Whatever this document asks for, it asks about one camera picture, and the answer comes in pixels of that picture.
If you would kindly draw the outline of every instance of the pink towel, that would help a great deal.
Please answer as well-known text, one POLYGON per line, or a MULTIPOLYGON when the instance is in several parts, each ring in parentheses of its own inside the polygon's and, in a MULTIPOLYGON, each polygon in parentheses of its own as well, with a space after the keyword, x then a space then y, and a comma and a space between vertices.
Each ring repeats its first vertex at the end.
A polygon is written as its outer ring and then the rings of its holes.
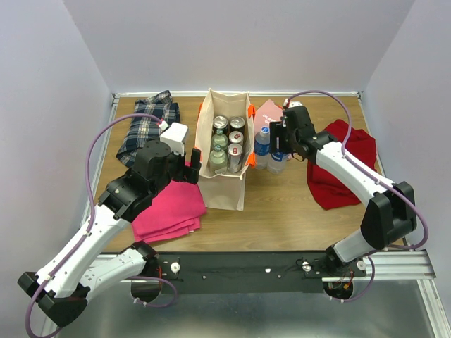
POLYGON ((200 228, 206 213, 199 187, 172 181, 132 223, 136 241, 163 241, 200 228))

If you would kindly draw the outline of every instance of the red and white can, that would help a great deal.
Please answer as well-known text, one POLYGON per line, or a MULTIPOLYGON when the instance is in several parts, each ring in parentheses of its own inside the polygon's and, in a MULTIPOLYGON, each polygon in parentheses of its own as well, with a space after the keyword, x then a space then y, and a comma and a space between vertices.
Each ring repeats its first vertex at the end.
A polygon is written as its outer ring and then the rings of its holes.
POLYGON ((228 140, 230 144, 239 144, 241 147, 243 147, 243 141, 245 137, 241 132, 235 131, 231 132, 230 135, 228 135, 228 140))
POLYGON ((227 149, 228 154, 228 170, 231 173, 237 173, 241 170, 242 146, 239 144, 231 144, 227 149))

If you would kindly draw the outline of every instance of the red cloth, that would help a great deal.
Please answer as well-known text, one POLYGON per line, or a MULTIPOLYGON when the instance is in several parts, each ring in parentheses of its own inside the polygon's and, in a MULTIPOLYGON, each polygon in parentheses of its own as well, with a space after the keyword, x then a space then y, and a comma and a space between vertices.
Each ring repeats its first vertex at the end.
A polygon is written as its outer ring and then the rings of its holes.
POLYGON ((133 221, 133 234, 146 243, 180 237, 199 229, 205 213, 197 185, 172 181, 133 221))
MULTIPOLYGON (((338 141, 343 142, 347 128, 348 124, 345 121, 336 120, 328 125, 326 130, 337 137, 338 141)), ((364 130, 352 128, 346 149, 374 170, 376 140, 364 130)), ((311 162, 307 165, 307 184, 315 201, 326 210, 360 203, 360 200, 335 176, 311 162)))

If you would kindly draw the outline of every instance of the green bottle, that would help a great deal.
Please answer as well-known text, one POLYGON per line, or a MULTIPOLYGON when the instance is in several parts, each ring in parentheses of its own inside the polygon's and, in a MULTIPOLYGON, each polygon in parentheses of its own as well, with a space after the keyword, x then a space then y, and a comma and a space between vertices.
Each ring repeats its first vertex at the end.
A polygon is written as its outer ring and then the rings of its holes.
POLYGON ((225 174, 227 172, 227 155, 219 144, 216 144, 210 153, 209 165, 212 173, 225 174))
POLYGON ((221 150, 227 151, 228 138, 224 135, 222 129, 217 129, 215 135, 211 138, 211 148, 214 149, 217 144, 221 146, 221 150))

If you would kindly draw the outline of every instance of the pink cloth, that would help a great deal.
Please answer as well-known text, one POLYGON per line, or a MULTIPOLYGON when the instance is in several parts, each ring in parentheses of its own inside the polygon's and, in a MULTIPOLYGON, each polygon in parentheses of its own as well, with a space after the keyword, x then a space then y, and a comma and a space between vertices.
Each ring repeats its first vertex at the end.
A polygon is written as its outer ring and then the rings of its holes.
POLYGON ((199 187, 172 181, 132 223, 136 241, 163 241, 200 228, 206 213, 199 187))
POLYGON ((282 117, 282 108, 277 106, 272 100, 266 101, 255 112, 254 132, 260 132, 261 127, 269 127, 270 122, 278 122, 282 117))

